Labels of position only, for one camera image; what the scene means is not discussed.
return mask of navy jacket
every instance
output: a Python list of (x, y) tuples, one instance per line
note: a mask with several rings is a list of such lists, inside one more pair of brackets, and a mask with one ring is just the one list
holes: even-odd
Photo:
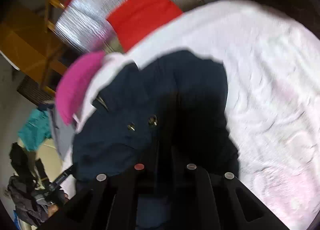
[(224, 116), (227, 93), (223, 65), (186, 50), (142, 70), (128, 64), (99, 92), (92, 103), (97, 110), (74, 138), (75, 178), (119, 174), (154, 141), (176, 144), (209, 173), (237, 176), (237, 149)]

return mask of ladder rung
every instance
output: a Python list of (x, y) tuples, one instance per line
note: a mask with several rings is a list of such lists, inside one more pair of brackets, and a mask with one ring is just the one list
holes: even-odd
[(49, 3), (55, 8), (65, 8), (65, 6), (59, 0), (49, 0)]
[(54, 31), (54, 24), (53, 24), (51, 21), (48, 21), (48, 28), (49, 28), (51, 31)]

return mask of jacket zipper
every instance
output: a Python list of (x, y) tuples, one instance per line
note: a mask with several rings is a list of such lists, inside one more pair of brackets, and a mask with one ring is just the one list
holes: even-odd
[(96, 100), (97, 100), (100, 104), (102, 104), (102, 106), (103, 106), (107, 111), (109, 111), (106, 103), (104, 102), (104, 100), (101, 98), (100, 95), (98, 95), (98, 96), (96, 97)]

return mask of white sheet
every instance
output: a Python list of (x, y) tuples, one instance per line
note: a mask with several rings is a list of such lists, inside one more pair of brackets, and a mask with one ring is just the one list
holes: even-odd
[(219, 1), (161, 27), (99, 71), (78, 131), (94, 112), (94, 83), (108, 85), (128, 61), (143, 68), (181, 48), (223, 61), (240, 180), (291, 230), (305, 230), (320, 208), (320, 41), (277, 12), (248, 1)]

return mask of pink fabric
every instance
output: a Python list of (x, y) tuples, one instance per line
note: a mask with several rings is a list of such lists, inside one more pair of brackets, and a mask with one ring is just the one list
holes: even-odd
[(104, 51), (88, 53), (79, 57), (65, 72), (57, 86), (56, 108), (67, 125), (82, 106), (91, 79), (102, 66)]

